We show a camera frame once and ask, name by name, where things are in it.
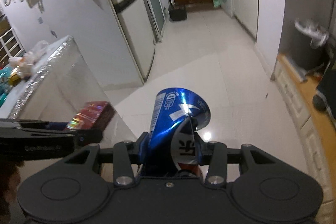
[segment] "screw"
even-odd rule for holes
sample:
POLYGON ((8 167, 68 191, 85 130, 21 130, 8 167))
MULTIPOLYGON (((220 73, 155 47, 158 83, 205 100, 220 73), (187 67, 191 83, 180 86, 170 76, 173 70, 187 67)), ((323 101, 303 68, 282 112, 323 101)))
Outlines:
POLYGON ((167 188, 173 188, 175 186, 174 182, 167 182, 166 187, 167 188))
POLYGON ((214 185, 222 184, 224 182, 224 178, 221 176, 211 176, 208 178, 208 182, 214 185))
POLYGON ((116 180, 115 180, 116 183, 118 183, 119 185, 129 185, 133 182, 133 179, 131 177, 128 177, 128 176, 121 176, 121 177, 118 177, 116 180))

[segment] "snack package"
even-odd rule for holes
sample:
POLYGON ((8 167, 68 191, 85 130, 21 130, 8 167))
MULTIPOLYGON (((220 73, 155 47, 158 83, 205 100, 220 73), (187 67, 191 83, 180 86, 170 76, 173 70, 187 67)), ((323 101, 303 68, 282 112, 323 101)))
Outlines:
POLYGON ((115 113, 110 102, 87 102, 65 130, 97 128, 103 132, 115 113))

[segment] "white refrigerator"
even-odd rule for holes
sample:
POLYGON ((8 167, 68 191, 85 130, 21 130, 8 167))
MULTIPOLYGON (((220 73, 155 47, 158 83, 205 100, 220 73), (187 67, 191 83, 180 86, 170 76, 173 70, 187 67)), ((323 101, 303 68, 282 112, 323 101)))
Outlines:
POLYGON ((155 39, 144 0, 112 0, 129 47, 144 80, 155 53, 155 39))

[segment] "white floor tile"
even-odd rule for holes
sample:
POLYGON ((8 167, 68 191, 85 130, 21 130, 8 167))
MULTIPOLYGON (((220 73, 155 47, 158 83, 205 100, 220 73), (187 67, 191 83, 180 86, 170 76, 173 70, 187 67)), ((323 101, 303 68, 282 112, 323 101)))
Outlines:
MULTIPOLYGON (((199 130, 203 139, 221 141, 231 148, 252 143, 307 172, 294 124, 253 46, 253 39, 223 10, 189 13, 185 21, 167 22, 143 87, 106 93, 139 137, 149 130, 160 90, 190 89, 211 110, 209 125, 199 130)), ((202 171, 205 176, 207 167, 202 171)), ((228 180, 238 176, 237 166, 229 165, 228 180)))

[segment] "pepsi can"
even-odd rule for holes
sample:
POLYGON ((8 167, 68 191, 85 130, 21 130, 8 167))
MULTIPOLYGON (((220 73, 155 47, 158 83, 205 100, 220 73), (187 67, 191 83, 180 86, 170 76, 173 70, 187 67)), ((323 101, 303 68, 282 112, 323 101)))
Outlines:
POLYGON ((175 176, 182 170, 198 169, 194 131, 208 125, 210 117, 207 103, 196 93, 182 88, 160 91, 152 115, 144 175, 175 176))

